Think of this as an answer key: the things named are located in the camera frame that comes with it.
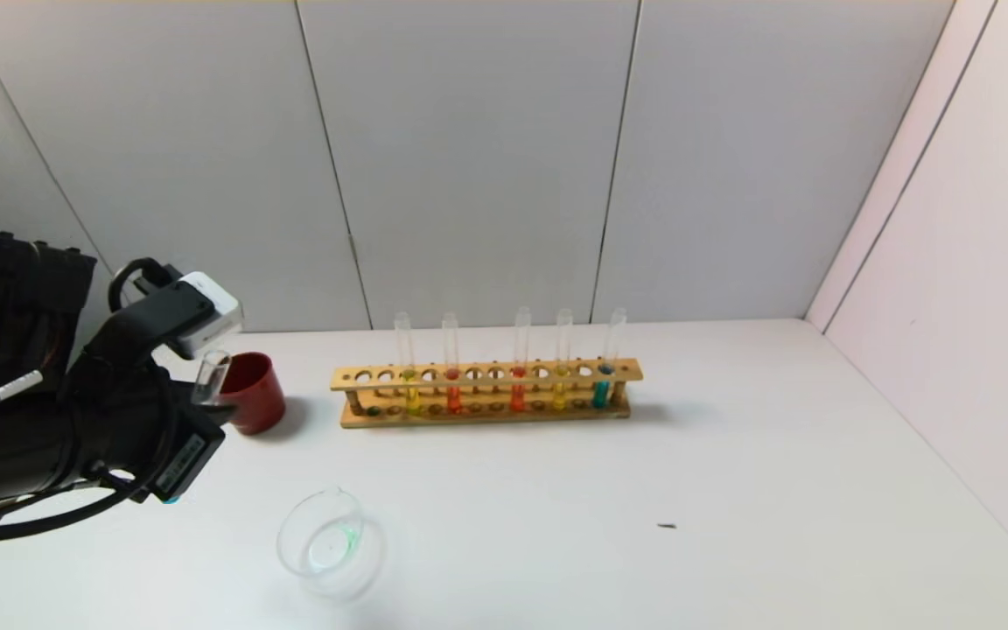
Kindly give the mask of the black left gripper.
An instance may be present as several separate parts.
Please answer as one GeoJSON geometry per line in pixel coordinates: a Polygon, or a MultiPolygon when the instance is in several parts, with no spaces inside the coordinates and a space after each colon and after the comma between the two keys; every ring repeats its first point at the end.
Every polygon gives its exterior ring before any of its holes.
{"type": "Polygon", "coordinates": [[[192,399],[193,385],[147,361],[117,371],[96,358],[79,358],[66,378],[66,403],[73,422],[68,482],[94,478],[97,471],[152,474],[132,499],[151,494],[162,502],[183,495],[215,454],[221,426],[239,407],[217,397],[192,399]]]}

